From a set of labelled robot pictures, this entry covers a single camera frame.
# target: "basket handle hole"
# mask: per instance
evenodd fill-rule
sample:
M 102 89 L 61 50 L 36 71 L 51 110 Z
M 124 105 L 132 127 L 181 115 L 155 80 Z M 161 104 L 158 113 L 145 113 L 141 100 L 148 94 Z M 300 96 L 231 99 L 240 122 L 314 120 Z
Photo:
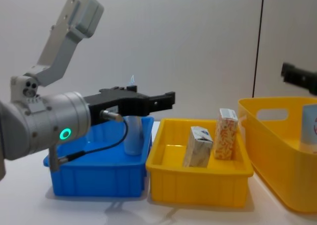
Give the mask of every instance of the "basket handle hole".
M 259 120 L 285 120 L 288 118 L 287 109 L 263 109 L 257 113 Z

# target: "black cable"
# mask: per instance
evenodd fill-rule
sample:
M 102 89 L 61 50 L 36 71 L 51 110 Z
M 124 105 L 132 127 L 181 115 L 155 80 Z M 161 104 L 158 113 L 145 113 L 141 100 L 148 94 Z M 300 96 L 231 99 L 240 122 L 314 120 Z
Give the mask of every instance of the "black cable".
M 82 157 L 82 156 L 90 154 L 90 153 L 100 152 L 100 151 L 104 151 L 104 150 L 116 147 L 117 145 L 122 143 L 125 140 L 125 138 L 127 137 L 128 131 L 129 131 L 129 126 L 128 126 L 128 123 L 127 123 L 127 121 L 125 119 L 123 119 L 123 123 L 125 125 L 125 133 L 124 133 L 123 137 L 119 141 L 117 141 L 116 143 L 111 144 L 110 146 L 101 147 L 101 148 L 97 148 L 97 149 L 90 150 L 90 151 L 79 151 L 79 152 L 67 155 L 67 156 L 65 156 L 65 158 L 67 158 L 67 162 L 71 162 L 74 159 L 77 159 L 79 157 Z

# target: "orange patterned box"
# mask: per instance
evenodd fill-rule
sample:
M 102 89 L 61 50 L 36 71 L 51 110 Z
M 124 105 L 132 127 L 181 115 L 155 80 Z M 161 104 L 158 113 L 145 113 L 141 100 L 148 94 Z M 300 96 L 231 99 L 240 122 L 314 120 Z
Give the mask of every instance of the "orange patterned box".
M 213 146 L 213 154 L 216 159 L 231 159 L 237 126 L 238 117 L 235 111 L 220 109 Z

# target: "yellow plastic bin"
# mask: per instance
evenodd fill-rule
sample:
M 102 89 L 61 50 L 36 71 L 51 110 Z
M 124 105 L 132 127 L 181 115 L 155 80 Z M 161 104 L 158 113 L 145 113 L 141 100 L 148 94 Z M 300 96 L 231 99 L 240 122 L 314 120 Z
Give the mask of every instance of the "yellow plastic bin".
M 151 173 L 154 201 L 196 205 L 243 207 L 248 177 L 253 168 L 240 133 L 237 133 L 233 160 L 215 160 L 207 168 L 184 168 L 191 126 L 207 128 L 214 137 L 216 120 L 163 119 L 150 151 L 146 168 Z
M 303 105 L 313 98 L 254 98 L 239 101 L 241 131 L 258 174 L 292 210 L 317 212 L 317 155 L 299 150 Z M 258 120 L 260 110 L 286 109 L 284 120 Z

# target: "blue plastic bin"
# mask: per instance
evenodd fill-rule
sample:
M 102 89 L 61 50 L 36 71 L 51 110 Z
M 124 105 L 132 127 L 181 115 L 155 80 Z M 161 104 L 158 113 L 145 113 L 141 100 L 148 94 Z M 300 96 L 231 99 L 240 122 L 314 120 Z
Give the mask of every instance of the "blue plastic bin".
M 139 197 L 144 190 L 145 162 L 152 146 L 152 117 L 142 118 L 144 146 L 142 154 L 129 156 L 120 145 L 84 155 L 51 172 L 57 196 Z M 117 142 L 123 136 L 124 124 L 109 121 L 91 127 L 86 136 L 58 147 L 58 156 L 91 150 Z M 48 157 L 44 159 L 48 167 Z

